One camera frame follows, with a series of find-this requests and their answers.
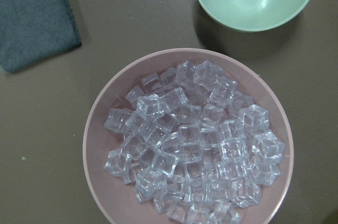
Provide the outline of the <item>clear ice cubes pile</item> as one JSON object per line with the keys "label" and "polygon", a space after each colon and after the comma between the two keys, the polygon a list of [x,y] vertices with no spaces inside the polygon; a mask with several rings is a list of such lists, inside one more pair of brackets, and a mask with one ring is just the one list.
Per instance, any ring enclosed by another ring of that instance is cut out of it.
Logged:
{"label": "clear ice cubes pile", "polygon": [[104,127],[120,134],[105,170],[134,184],[139,203],[178,223],[239,223],[280,175],[285,144],[268,110],[222,67],[185,61],[142,78]]}

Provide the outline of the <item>pink bowl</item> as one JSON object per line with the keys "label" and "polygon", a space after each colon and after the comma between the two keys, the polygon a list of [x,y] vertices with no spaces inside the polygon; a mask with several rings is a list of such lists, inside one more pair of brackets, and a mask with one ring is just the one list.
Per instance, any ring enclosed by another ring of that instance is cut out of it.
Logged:
{"label": "pink bowl", "polygon": [[104,128],[111,107],[123,105],[123,97],[138,79],[185,61],[211,61],[226,71],[239,84],[239,89],[253,96],[268,109],[270,127],[285,143],[280,163],[281,174],[271,186],[261,191],[260,203],[239,209],[242,223],[268,223],[278,211],[287,193],[294,166],[294,144],[286,113],[270,87],[250,68],[224,54],[197,48],[175,48],[146,55],[119,71],[102,89],[88,115],[83,135],[83,167],[89,189],[99,209],[111,223],[169,223],[158,214],[151,202],[138,203],[134,189],[104,170],[108,152],[120,144],[122,137]]}

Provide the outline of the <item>dark grey folded cloth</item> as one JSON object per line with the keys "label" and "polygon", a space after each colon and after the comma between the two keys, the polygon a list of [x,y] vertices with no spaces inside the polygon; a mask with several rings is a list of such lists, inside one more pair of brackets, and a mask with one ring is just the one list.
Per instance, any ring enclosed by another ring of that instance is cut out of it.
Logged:
{"label": "dark grey folded cloth", "polygon": [[1,70],[16,73],[82,45],[68,0],[1,0]]}

